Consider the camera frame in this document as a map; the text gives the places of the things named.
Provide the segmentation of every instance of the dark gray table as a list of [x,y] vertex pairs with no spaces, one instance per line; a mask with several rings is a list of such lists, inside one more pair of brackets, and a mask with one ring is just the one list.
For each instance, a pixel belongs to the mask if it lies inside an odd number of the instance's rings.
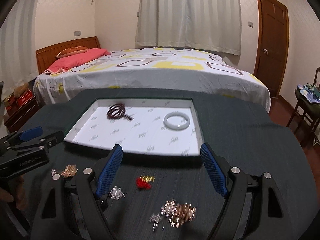
[[[316,184],[308,161],[292,132],[274,124],[265,109],[257,104],[200,92],[165,89],[97,89],[85,90],[67,103],[44,106],[22,130],[42,126],[44,135],[66,131],[96,98],[178,98],[192,99],[198,114],[204,141],[231,166],[247,174],[267,171],[274,177],[287,205],[295,239],[308,228],[318,211]],[[25,175],[29,200],[26,213],[32,222],[41,193],[50,179],[52,168],[63,169],[76,164],[79,170],[94,165],[95,156],[80,156],[59,144],[50,149],[50,163]],[[137,191],[134,179],[154,173],[156,181],[149,192]],[[217,194],[205,169],[157,169],[122,165],[115,185],[126,189],[122,202],[111,203],[105,212],[107,221],[119,239],[203,239],[217,219],[224,200]],[[196,219],[181,229],[163,224],[156,233],[148,217],[159,212],[169,198],[197,206]],[[248,204],[244,214],[248,213]],[[237,236],[245,226],[241,220]]]

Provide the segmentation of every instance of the black metal frame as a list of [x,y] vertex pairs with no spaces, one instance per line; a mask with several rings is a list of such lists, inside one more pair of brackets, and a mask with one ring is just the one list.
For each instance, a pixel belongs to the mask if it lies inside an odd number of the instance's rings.
[[[264,175],[260,177],[247,175],[241,170],[239,173],[234,173],[224,158],[216,156],[210,146],[208,144],[206,146],[223,171],[226,181],[231,183],[220,216],[207,240],[234,238],[247,193],[253,194],[252,204],[245,233],[241,239],[291,239],[289,216],[274,179],[267,179]],[[90,174],[78,171],[73,178],[75,183],[73,182],[72,191],[78,194],[83,218],[92,240],[116,240],[103,215],[104,208],[100,206],[100,201],[92,191],[92,182],[99,177],[116,147],[117,145],[108,157],[98,160]],[[70,182],[66,183],[61,176],[57,180],[51,179],[36,212],[31,240],[83,239],[77,233],[75,221],[71,221],[72,212],[68,201],[65,201],[67,192],[70,191],[69,187]]]
[[[21,133],[12,133],[0,139],[0,188],[12,193],[16,185],[12,180],[28,171],[49,162],[48,149],[63,141],[62,131],[26,143],[42,135],[42,128],[37,127]],[[30,229],[16,203],[0,202],[0,224],[8,231],[12,239],[27,239]]]

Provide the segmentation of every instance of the patterned bedsheet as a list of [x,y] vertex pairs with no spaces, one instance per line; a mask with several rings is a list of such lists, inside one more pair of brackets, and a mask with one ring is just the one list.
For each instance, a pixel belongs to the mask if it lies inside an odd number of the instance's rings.
[[252,74],[228,66],[220,56],[194,49],[129,49],[102,56],[55,75],[41,74],[34,91],[45,104],[62,103],[85,89],[165,88],[236,97],[261,104],[267,87]]

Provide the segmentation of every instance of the door frame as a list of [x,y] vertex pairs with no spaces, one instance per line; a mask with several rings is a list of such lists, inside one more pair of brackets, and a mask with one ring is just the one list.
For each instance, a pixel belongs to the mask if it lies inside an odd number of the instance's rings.
[[[276,97],[278,97],[281,86],[282,86],[282,81],[285,73],[285,69],[287,66],[287,60],[288,60],[288,52],[289,52],[289,15],[288,15],[288,8],[282,4],[285,7],[285,12],[286,12],[286,17],[287,17],[287,43],[286,43],[286,52],[285,52],[285,59],[284,59],[284,68],[280,80],[280,85],[277,91]],[[259,37],[258,37],[258,49],[257,49],[257,57],[256,57],[256,65],[254,67],[254,72],[253,75],[256,76],[257,71],[258,71],[258,66],[259,66],[259,59],[260,59],[260,51],[261,51],[261,42],[262,42],[262,4],[261,0],[258,0],[258,10],[259,10]]]

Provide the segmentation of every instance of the wooden headboard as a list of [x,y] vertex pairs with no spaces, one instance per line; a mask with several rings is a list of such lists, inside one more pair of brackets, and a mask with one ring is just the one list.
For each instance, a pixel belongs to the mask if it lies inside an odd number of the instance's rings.
[[53,62],[55,62],[56,55],[64,49],[75,46],[85,46],[89,49],[99,48],[100,44],[98,37],[89,37],[83,39],[77,39],[72,41],[65,41],[58,44],[54,44],[43,49],[36,50],[36,57],[38,63],[39,74],[42,74]]

